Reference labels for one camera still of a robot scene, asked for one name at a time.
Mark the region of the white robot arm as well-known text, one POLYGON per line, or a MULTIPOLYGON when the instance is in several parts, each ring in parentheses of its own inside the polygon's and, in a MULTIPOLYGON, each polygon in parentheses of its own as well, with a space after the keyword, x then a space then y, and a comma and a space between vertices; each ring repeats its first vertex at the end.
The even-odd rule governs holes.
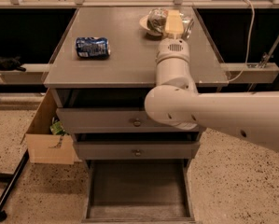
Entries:
POLYGON ((189 49, 180 12, 170 10, 159 44, 156 87, 145 111, 180 130, 199 125, 279 152, 279 91, 199 93, 189 72, 189 49))

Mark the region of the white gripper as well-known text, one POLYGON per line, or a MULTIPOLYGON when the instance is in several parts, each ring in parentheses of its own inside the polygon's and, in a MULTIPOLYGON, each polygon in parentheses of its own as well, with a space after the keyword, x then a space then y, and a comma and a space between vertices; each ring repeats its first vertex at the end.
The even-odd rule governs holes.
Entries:
POLYGON ((184 27, 178 10, 168 11, 164 31, 169 38, 165 38, 160 42, 156 56, 156 64, 173 58, 189 63, 188 43, 180 38, 184 32, 184 27))

